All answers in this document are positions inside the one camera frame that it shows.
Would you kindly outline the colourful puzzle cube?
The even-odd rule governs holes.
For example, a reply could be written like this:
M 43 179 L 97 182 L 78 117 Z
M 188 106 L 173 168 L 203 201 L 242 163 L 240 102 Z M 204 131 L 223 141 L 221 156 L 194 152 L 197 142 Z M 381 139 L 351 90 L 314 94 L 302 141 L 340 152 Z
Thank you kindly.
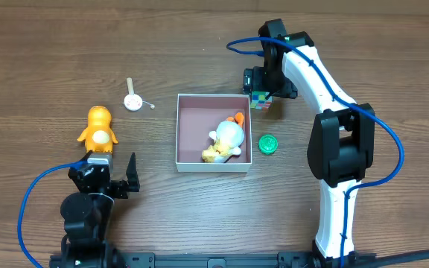
M 251 109 L 268 110 L 273 102 L 273 97 L 269 92 L 253 91 L 250 97 Z

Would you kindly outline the green round cap toy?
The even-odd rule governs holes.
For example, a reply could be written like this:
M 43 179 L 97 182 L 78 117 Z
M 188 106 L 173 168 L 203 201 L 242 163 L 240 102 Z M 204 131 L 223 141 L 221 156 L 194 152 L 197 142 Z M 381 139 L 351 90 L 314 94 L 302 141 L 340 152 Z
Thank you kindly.
M 265 155 L 275 153 L 278 149 L 278 146 L 278 140 L 273 135 L 263 135 L 258 141 L 258 148 Z

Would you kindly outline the white yellow plush chicken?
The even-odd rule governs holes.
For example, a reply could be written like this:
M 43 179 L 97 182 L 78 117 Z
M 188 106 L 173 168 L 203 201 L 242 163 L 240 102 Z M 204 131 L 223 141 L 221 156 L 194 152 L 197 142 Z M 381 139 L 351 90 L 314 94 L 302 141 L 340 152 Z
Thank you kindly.
M 238 112 L 234 117 L 221 121 L 217 129 L 209 132 L 209 138 L 214 142 L 202 152 L 202 160 L 208 163 L 224 163 L 231 156 L 241 154 L 241 144 L 245 139 L 244 114 Z

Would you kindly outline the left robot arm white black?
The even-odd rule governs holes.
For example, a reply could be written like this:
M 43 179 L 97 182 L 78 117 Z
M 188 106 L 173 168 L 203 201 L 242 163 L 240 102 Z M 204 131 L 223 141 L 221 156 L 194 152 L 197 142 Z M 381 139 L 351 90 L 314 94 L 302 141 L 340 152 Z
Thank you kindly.
M 140 190 L 136 155 L 132 154 L 125 180 L 111 179 L 111 153 L 89 151 L 69 168 L 68 177 L 78 192 L 67 196 L 61 206 L 66 234 L 61 254 L 50 257 L 50 268 L 126 268 L 122 254 L 106 239 L 116 199 L 126 199 Z

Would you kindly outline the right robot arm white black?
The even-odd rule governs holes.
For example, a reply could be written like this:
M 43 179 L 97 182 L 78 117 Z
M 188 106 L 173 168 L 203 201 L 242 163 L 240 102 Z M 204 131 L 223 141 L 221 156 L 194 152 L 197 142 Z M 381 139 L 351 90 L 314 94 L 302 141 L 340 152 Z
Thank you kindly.
M 374 111 L 357 105 L 322 64 L 306 32 L 288 34 L 281 19 L 258 30 L 263 66 L 244 71 L 243 92 L 257 107 L 272 96 L 301 95 L 315 114 L 308 143 L 308 165 L 320 182 L 320 223 L 311 267 L 335 267 L 355 261 L 352 226 L 356 191 L 373 161 Z

